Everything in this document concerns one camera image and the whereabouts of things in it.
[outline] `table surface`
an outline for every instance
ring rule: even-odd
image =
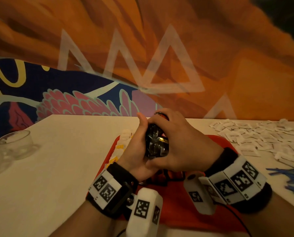
[[[216,120],[187,120],[204,134],[217,134],[209,127]],[[0,236],[50,235],[83,203],[115,138],[123,129],[134,132],[138,123],[137,117],[51,115],[29,127],[39,149],[0,173]],[[284,188],[288,178],[269,176],[265,170],[287,166],[269,152],[260,153],[262,157],[247,159],[277,194],[294,205],[294,194]],[[158,236],[224,236],[164,228]]]

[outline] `black and white square pattern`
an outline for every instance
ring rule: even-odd
[[[233,175],[230,179],[233,181],[233,183],[235,183],[241,192],[253,185],[253,182],[249,179],[243,170]]]
[[[213,187],[211,187],[210,185],[207,185],[207,184],[204,184],[204,187],[205,187],[206,191],[209,193],[209,195],[219,198],[219,195],[217,194],[217,192],[214,190]]]
[[[197,191],[190,191],[189,195],[191,196],[193,202],[203,202],[203,199]]]
[[[242,168],[252,177],[252,179],[256,179],[259,175],[259,171],[257,171],[248,161],[244,163]]]
[[[100,192],[100,195],[106,202],[109,202],[115,194],[116,190],[110,184],[107,184]]]
[[[152,217],[152,222],[156,225],[158,224],[159,215],[160,215],[160,208],[156,206],[154,208],[153,217]]]
[[[107,180],[101,175],[93,184],[94,188],[99,191],[105,184]]]
[[[236,188],[230,183],[228,179],[224,179],[214,184],[216,189],[224,197],[237,193]]]
[[[144,200],[138,200],[135,208],[134,215],[146,219],[148,214],[150,202]]]

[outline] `red tray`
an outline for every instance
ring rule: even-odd
[[[208,137],[221,147],[230,147],[236,151],[225,138],[217,135],[208,135]],[[118,140],[119,136],[115,139],[110,148],[97,176],[103,170],[104,165],[108,164]],[[198,229],[212,232],[246,232],[238,219],[222,206],[217,206],[214,215],[202,215],[198,213],[183,187],[183,182],[168,182],[168,186],[166,187],[150,184],[147,188],[158,191],[163,198],[163,207],[160,217],[161,224],[174,228]]]

